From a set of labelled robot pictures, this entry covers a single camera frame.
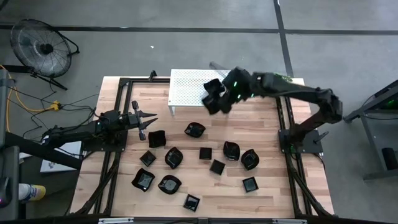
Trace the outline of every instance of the black cube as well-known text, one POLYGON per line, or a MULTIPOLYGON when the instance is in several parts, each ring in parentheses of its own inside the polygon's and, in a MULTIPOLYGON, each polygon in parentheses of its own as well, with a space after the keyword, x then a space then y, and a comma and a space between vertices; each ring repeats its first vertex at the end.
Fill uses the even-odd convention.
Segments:
POLYGON ((153 155, 150 151, 145 152, 145 154, 139 158, 139 160, 141 160, 147 167, 149 167, 155 161, 155 159, 155 155, 153 155))
POLYGON ((211 160, 211 148, 201 147, 199 150, 199 159, 211 160))
POLYGON ((195 212, 198 208, 200 199, 188 194, 187 199, 185 199, 184 208, 195 212))
POLYGON ((259 186, 257 186, 257 182, 254 177, 244 179, 243 187, 246 190, 246 193, 252 192, 254 190, 258 190, 258 188, 259 188, 259 186))
POLYGON ((217 160, 213 160, 210 170, 215 172, 218 175, 221 175, 223 173, 224 167, 225 167, 224 163, 217 161, 217 160))

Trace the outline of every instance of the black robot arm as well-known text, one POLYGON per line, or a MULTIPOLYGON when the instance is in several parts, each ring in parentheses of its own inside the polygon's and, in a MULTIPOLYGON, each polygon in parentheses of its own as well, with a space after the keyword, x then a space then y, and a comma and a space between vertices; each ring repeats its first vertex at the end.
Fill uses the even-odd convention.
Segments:
POLYGON ((205 89, 209 95, 202 102, 210 114, 219 110, 229 113, 232 104, 255 96, 286 96, 317 104, 317 113, 301 124, 290 127, 289 142, 298 146, 302 145, 305 135, 310 131, 325 123, 333 124, 342 119, 343 105, 331 89, 294 84, 275 73, 255 72, 250 75, 246 70, 236 67, 228 73, 222 84, 212 80, 205 84, 205 89))
POLYGON ((142 122, 141 118, 156 116, 156 114, 138 111, 138 103, 136 101, 132 102, 132 107, 134 114, 130 112, 120 114, 116 110, 111 110, 101 113, 99 119, 88 124, 67 128, 55 126, 43 133, 43 137, 48 136, 43 145, 49 148, 57 148, 68 142, 82 141, 95 146, 115 146, 121 143, 123 132, 133 128, 139 129, 139 137, 143 141, 146 137, 142 130, 146 129, 157 118, 146 122, 142 122))
POLYGON ((343 118, 343 104, 331 89, 312 88, 285 81, 274 73, 253 73, 250 89, 254 96, 286 96, 314 103, 319 106, 318 112, 300 124, 290 127, 289 142, 298 146, 307 133, 319 126, 334 124, 343 118))

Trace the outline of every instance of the wooden tabletop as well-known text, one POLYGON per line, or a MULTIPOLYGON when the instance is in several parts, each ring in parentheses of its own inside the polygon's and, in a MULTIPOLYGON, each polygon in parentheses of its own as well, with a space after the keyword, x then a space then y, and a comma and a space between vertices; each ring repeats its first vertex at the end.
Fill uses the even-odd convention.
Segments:
MULTIPOLYGON (((99 93, 97 114, 112 110, 120 77, 104 77, 99 93)), ((294 78, 303 84, 303 79, 294 78)), ((204 107, 178 107, 171 117, 167 106, 168 83, 136 83, 132 100, 137 100, 140 110, 157 113, 159 118, 149 131, 165 130, 167 144, 150 149, 148 141, 140 141, 138 132, 130 130, 126 150, 122 154, 114 195, 112 216, 128 217, 230 217, 230 218, 289 218, 293 217, 292 199, 284 155, 280 152, 277 131, 279 120, 273 98, 252 98, 233 105, 229 116, 222 113, 210 116, 204 107), (199 122, 206 131, 199 139, 187 136, 185 128, 190 122, 199 122), (239 161, 227 161, 223 144, 239 144, 241 154, 254 149, 260 157, 259 165, 246 171, 239 161), (183 153, 182 163, 172 170, 164 161, 166 152, 177 147, 183 153), (209 171, 211 161, 199 160, 199 148, 213 148, 213 159, 224 162, 222 175, 209 171), (150 150, 156 160, 146 167, 139 158, 150 150), (144 168, 156 178, 150 189, 143 192, 132 186, 136 172, 144 168), (174 175, 182 186, 173 195, 163 193, 157 186, 165 175, 174 175), (246 193, 242 180, 255 177, 259 189, 246 193), (187 194, 200 198, 197 211, 191 212, 182 205, 187 194)), ((292 99, 295 121, 300 123, 310 116, 308 103, 292 99)), ((77 211, 98 186, 103 163, 103 152, 95 152, 84 160, 71 212, 77 211)), ((327 211, 333 213, 328 184, 323 166, 317 157, 303 155, 307 185, 327 211)), ((298 190, 300 208, 304 211, 302 193, 298 190)), ((104 192, 103 204, 108 188, 104 192)))

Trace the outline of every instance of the white perforated platform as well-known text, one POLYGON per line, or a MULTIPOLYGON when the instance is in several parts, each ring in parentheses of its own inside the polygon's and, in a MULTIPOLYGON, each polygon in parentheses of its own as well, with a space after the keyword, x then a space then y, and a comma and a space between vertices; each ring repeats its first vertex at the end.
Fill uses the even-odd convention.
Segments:
POLYGON ((169 107, 174 115, 175 106, 203 106, 201 99, 207 95, 203 84, 218 78, 222 82, 229 70, 172 69, 170 75, 169 107))

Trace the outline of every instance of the gray floor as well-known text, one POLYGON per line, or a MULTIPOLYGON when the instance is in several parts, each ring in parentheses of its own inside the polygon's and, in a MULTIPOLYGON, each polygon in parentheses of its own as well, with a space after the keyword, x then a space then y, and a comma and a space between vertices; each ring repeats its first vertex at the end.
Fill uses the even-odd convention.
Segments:
MULTIPOLYGON (((394 0, 280 0, 280 5, 286 29, 398 29, 394 0)), ((24 18, 74 26, 277 28, 272 0, 13 0, 0 12, 0 22, 24 18)), ((210 61, 228 68, 239 65, 249 71, 285 73, 278 34, 63 33, 81 47, 69 72, 58 79, 70 90, 50 98, 64 103, 97 93, 106 75, 148 75, 151 70, 169 75, 172 68, 207 69, 210 61)), ((304 78, 310 86, 332 88, 344 103, 345 115, 397 77, 398 36, 288 35, 287 42, 295 77, 304 78)), ((0 30, 0 62, 19 64, 9 46, 9 30, 0 30)), ((38 97, 50 93, 47 84, 27 75, 14 78, 21 91, 38 97)), ((40 107, 37 100, 22 100, 32 108, 40 107)), ((81 103, 95 104, 96 97, 81 103)), ((22 109, 12 105, 11 111, 13 133, 22 135, 34 127, 22 109)), ((87 113, 50 112, 39 118, 47 126, 73 125, 87 113)), ((394 192, 398 179, 362 180, 364 174, 379 170, 380 164, 361 122, 320 129, 330 132, 323 148, 336 214, 398 222, 398 194, 394 192)), ((44 130, 27 136, 39 136, 44 130)), ((32 216, 63 214, 67 206, 67 199, 51 195, 32 216)))

